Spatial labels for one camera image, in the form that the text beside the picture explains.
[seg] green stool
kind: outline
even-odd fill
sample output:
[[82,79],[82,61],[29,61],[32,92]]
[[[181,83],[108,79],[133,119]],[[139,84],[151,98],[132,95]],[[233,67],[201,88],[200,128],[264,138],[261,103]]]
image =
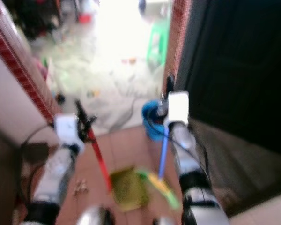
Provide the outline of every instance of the green stool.
[[[169,40],[169,29],[170,23],[168,20],[159,21],[153,24],[149,39],[149,47],[147,52],[147,61],[154,59],[161,64],[165,63],[165,58],[167,55],[167,47]],[[154,47],[152,46],[154,35],[159,35],[159,45],[158,51],[154,52]]]

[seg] power cord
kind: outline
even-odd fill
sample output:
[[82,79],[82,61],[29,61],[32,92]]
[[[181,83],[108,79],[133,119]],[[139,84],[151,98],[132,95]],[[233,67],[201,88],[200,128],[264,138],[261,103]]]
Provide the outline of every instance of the power cord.
[[170,136],[165,135],[163,132],[160,132],[159,130],[157,130],[152,123],[152,120],[150,119],[150,115],[153,112],[153,110],[157,109],[157,106],[152,107],[148,110],[147,113],[147,120],[148,120],[148,124],[150,125],[150,127],[157,132],[158,134],[165,136],[168,140],[170,140],[171,142],[175,143],[176,145],[178,145],[181,149],[183,149],[187,154],[189,154],[191,157],[193,157],[193,159],[200,165],[200,168],[202,169],[202,171],[205,173],[205,175],[207,176],[207,178],[209,179],[210,182],[210,177],[209,177],[209,164],[208,164],[208,157],[207,157],[207,151],[206,148],[200,143],[198,142],[196,136],[195,139],[198,143],[198,145],[203,149],[204,152],[204,161],[205,161],[205,167],[202,165],[202,163],[190,152],[188,151],[186,148],[184,148],[180,143],[178,143],[176,140],[174,140],[173,138],[171,138]]
[[[41,127],[39,127],[38,129],[36,129],[35,131],[33,131],[26,139],[25,141],[20,145],[20,150],[22,150],[29,142],[29,140],[36,134],[38,133],[39,131],[47,128],[47,127],[52,127],[52,124],[46,124],[46,125],[43,125]],[[42,167],[44,165],[44,163],[38,165],[31,173],[30,177],[29,177],[29,181],[28,181],[28,185],[27,185],[27,198],[25,197],[25,194],[23,192],[23,189],[21,187],[21,178],[19,177],[18,179],[16,179],[16,183],[17,183],[17,186],[18,186],[18,195],[19,197],[21,198],[21,200],[24,202],[26,208],[29,207],[29,204],[30,204],[30,192],[31,192],[31,183],[32,183],[32,180],[33,180],[33,176],[35,175],[35,173],[37,172],[37,170]]]

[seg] cable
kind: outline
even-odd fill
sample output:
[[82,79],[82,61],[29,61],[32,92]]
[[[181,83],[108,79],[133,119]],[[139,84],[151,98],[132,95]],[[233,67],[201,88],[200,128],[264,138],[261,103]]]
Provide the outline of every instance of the cable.
[[[38,129],[36,129],[35,131],[33,131],[26,139],[25,141],[20,145],[20,150],[22,150],[29,142],[29,140],[37,133],[39,132],[40,130],[44,129],[44,128],[47,128],[47,127],[52,127],[51,124],[46,124],[46,125],[43,125],[41,127],[39,127]],[[22,190],[22,187],[21,187],[21,182],[20,182],[20,179],[21,178],[18,178],[16,179],[16,183],[17,183],[17,186],[18,186],[18,195],[19,197],[21,198],[21,200],[24,202],[26,208],[29,207],[29,204],[30,204],[30,187],[31,187],[31,182],[32,182],[32,179],[33,179],[33,175],[35,174],[35,172],[37,171],[37,168],[35,168],[35,170],[31,173],[30,175],[30,178],[29,178],[29,183],[28,183],[28,187],[27,189],[29,188],[29,193],[27,192],[27,198],[25,197],[25,194],[23,193],[23,190]]]
[[199,143],[199,146],[203,149],[203,151],[204,151],[204,160],[205,160],[205,168],[204,168],[204,166],[202,165],[202,163],[190,152],[190,151],[188,151],[186,148],[184,148],[180,143],[178,143],[176,140],[174,140],[174,139],[172,139],[170,136],[167,136],[167,135],[165,135],[163,132],[160,132],[159,130],[157,130],[154,126],[153,126],[153,124],[152,124],[152,121],[151,121],[151,119],[150,119],[150,114],[152,113],[152,111],[154,110],[154,109],[156,109],[157,108],[157,106],[155,106],[155,107],[152,107],[152,108],[150,108],[149,110],[148,110],[148,113],[147,113],[147,120],[148,120],[148,124],[150,125],[150,127],[155,131],[155,132],[157,132],[158,134],[160,134],[160,135],[163,135],[163,136],[165,136],[165,137],[167,137],[171,142],[173,142],[173,143],[175,143],[176,145],[178,145],[180,148],[182,148],[187,154],[189,154],[191,157],[193,157],[193,159],[200,165],[200,168],[202,169],[202,171],[205,173],[205,175],[207,176],[207,178],[209,179],[209,181],[210,181],[210,177],[209,177],[209,168],[208,168],[208,158],[207,158],[207,152],[206,152],[206,149],[205,149],[205,147],[203,147],[202,146],[202,144],[200,144]]

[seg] red object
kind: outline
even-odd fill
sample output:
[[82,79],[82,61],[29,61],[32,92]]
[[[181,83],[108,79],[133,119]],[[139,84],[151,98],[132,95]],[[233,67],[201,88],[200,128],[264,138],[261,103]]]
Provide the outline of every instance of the red object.
[[82,14],[78,16],[79,23],[88,23],[91,20],[90,14]]
[[103,173],[103,176],[104,176],[104,179],[105,179],[105,182],[106,182],[107,190],[108,190],[108,192],[111,192],[111,190],[112,190],[111,180],[109,178],[106,165],[105,165],[105,163],[103,161],[102,154],[101,154],[101,151],[99,149],[99,145],[98,145],[97,139],[95,137],[95,134],[94,134],[92,128],[89,129],[88,137],[89,137],[89,139],[92,142],[93,149],[95,151],[97,160],[99,162],[101,171]]

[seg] dustpan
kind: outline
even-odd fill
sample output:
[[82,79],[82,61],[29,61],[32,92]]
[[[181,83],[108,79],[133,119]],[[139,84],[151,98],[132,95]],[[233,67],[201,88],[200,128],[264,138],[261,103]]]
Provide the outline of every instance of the dustpan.
[[122,211],[130,211],[147,205],[149,197],[140,175],[130,166],[110,175],[112,194]]

